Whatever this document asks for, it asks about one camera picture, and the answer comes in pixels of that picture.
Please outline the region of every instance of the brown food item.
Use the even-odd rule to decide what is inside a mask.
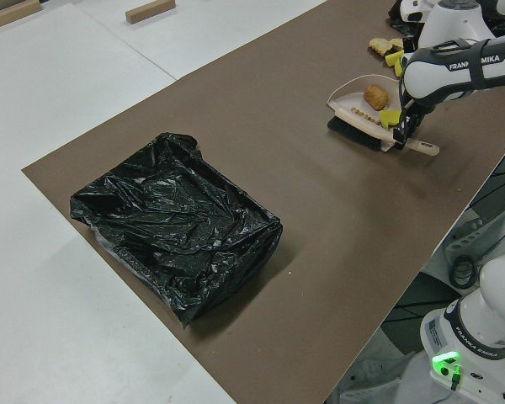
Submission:
[[[393,50],[398,52],[404,49],[404,43],[401,38],[393,38],[389,41],[389,43],[393,46]]]
[[[389,103],[387,93],[374,84],[365,90],[363,98],[376,111],[381,111]]]
[[[370,122],[372,122],[373,124],[377,124],[377,125],[381,125],[381,123],[378,121],[378,120],[375,120],[374,118],[372,118],[371,116],[368,116],[365,112],[363,111],[360,111],[359,109],[355,108],[355,107],[352,107],[352,112],[354,114],[357,114],[359,116],[362,116],[363,118],[365,118],[366,120],[369,120]]]
[[[380,56],[385,56],[385,54],[390,51],[393,44],[388,40],[383,38],[373,38],[369,42],[369,46]]]

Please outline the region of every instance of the brown paper sheet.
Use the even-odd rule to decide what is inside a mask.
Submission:
[[[418,137],[437,157],[374,153],[328,131],[335,88],[392,74],[367,50],[398,36],[391,3],[328,1],[24,170],[68,217],[70,195],[157,134],[190,134],[280,217],[267,267],[185,331],[72,223],[239,404],[322,403],[505,153],[505,88],[424,120]]]

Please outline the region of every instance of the bread piece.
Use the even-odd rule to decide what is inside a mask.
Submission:
[[[401,38],[393,38],[389,41],[389,43],[393,46],[393,50],[395,52],[402,51],[404,49],[404,43]]]
[[[393,47],[393,44],[388,40],[384,40],[383,38],[374,38],[370,40],[369,46],[380,56],[385,56],[385,54],[390,51]]]
[[[365,90],[363,98],[376,111],[381,111],[389,103],[387,93],[374,84]]]

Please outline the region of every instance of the brush handle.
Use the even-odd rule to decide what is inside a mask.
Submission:
[[[385,130],[381,126],[369,122],[368,120],[355,114],[354,112],[343,106],[340,106],[339,108],[335,109],[335,116],[343,120],[347,124],[353,126],[354,128],[361,130],[365,134],[388,143],[389,146],[393,146],[395,144],[391,132]],[[437,156],[439,153],[439,147],[437,147],[436,145],[432,145],[430,143],[424,141],[418,141],[416,139],[411,138],[406,141],[405,147],[414,150],[416,152],[427,154],[429,156]]]

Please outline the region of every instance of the wooden strip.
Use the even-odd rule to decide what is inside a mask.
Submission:
[[[143,19],[149,19],[154,15],[176,8],[175,0],[156,0],[143,6],[133,8],[125,12],[125,19],[131,24],[138,23]]]
[[[26,0],[22,3],[15,4],[11,7],[7,7],[0,10],[0,27],[5,24],[12,23],[18,19],[24,18],[27,15],[37,13],[41,10],[41,4],[39,0]]]

